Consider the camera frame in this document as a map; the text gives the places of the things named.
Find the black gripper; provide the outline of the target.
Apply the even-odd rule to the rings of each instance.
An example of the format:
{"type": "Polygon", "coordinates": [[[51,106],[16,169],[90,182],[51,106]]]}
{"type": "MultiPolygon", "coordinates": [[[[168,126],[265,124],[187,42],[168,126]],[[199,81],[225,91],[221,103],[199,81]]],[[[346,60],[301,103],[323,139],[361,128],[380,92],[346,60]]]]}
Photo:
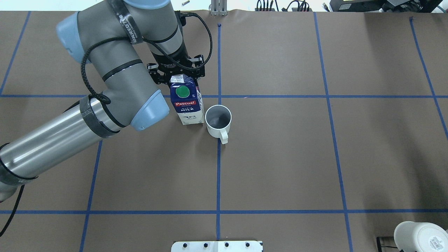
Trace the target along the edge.
{"type": "Polygon", "coordinates": [[[186,75],[197,81],[200,78],[206,76],[206,70],[204,66],[204,56],[199,54],[194,58],[187,57],[186,61],[178,60],[174,63],[172,60],[166,58],[162,59],[165,62],[162,63],[148,63],[147,70],[152,80],[156,84],[166,84],[170,86],[171,78],[177,75],[186,75]]]}

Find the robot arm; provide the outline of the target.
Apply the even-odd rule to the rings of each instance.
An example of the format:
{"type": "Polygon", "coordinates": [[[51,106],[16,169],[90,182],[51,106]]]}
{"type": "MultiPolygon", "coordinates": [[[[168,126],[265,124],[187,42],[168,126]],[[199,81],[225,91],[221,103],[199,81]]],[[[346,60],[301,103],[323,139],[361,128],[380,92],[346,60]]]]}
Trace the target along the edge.
{"type": "Polygon", "coordinates": [[[1,146],[1,202],[18,188],[89,146],[169,114],[158,84],[204,76],[207,59],[188,55],[182,27],[192,12],[169,0],[104,0],[57,25],[64,48],[80,63],[88,95],[56,118],[1,146]]]}

